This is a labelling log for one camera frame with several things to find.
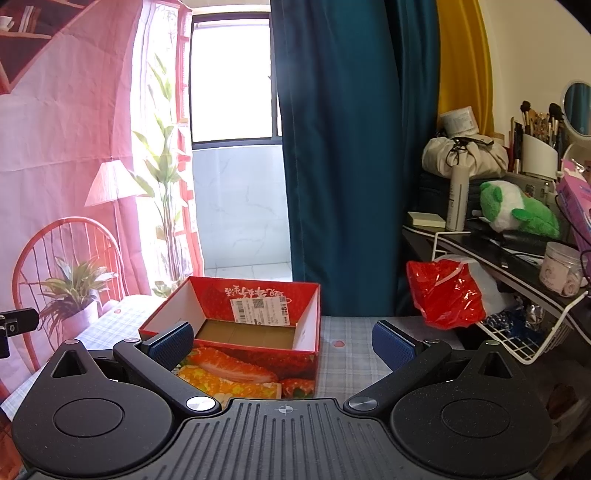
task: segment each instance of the blue curtain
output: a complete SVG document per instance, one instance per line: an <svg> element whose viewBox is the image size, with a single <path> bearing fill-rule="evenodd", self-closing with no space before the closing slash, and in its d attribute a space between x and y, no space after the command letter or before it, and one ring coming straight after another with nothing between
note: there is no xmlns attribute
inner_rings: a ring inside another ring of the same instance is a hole
<svg viewBox="0 0 591 480"><path fill-rule="evenodd" d="M574 83L564 96L564 113L572 127L581 135L591 135L589 109L591 89L584 83Z"/></svg>
<svg viewBox="0 0 591 480"><path fill-rule="evenodd" d="M271 0L294 281L396 311L401 225L436 127L435 0Z"/></svg>

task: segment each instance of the potted plant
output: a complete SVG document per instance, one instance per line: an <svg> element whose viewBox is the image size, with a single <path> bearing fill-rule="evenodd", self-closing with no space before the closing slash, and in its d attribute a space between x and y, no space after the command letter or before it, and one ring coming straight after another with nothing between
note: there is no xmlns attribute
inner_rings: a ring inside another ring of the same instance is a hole
<svg viewBox="0 0 591 480"><path fill-rule="evenodd" d="M55 257L61 278L48 278L40 282L46 290L42 295L50 302L39 312L41 327L51 342L56 333L57 345L76 337L91 321L98 319L99 294L108 290L107 282L117 277L92 259L72 266L63 258Z"/></svg>

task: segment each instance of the table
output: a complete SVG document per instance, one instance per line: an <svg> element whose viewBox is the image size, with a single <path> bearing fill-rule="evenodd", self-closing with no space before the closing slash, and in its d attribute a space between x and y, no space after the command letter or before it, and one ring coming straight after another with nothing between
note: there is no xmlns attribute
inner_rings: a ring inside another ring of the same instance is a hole
<svg viewBox="0 0 591 480"><path fill-rule="evenodd" d="M162 299L136 295L125 297L77 338L89 350L108 349L124 338L138 337L138 328L160 305ZM440 338L452 348L462 344L451 331L426 326L422 317L352 318L322 317L320 357L316 381L317 397L333 397L339 404L385 377L391 370L374 353L371 332L379 320L387 320L417 340ZM39 372L15 390L1 405L11 420Z"/></svg>

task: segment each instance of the metal screw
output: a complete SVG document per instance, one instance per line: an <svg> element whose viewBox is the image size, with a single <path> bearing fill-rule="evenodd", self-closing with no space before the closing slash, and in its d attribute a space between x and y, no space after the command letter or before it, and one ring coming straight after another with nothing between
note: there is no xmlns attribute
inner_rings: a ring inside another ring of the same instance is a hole
<svg viewBox="0 0 591 480"><path fill-rule="evenodd" d="M353 397L349 400L349 407L358 411L371 411L378 406L378 402L370 397Z"/></svg>
<svg viewBox="0 0 591 480"><path fill-rule="evenodd" d="M191 397L187 400L187 407L194 411L211 410L216 406L216 401L211 397Z"/></svg>

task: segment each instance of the green plush toy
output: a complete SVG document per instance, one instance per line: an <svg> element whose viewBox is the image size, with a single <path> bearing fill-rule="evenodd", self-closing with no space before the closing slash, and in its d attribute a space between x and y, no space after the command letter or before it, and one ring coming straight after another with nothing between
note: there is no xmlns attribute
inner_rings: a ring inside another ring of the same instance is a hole
<svg viewBox="0 0 591 480"><path fill-rule="evenodd" d="M508 181L493 180L480 185L480 206L495 232L519 230L560 237L556 215L541 201L528 197Z"/></svg>

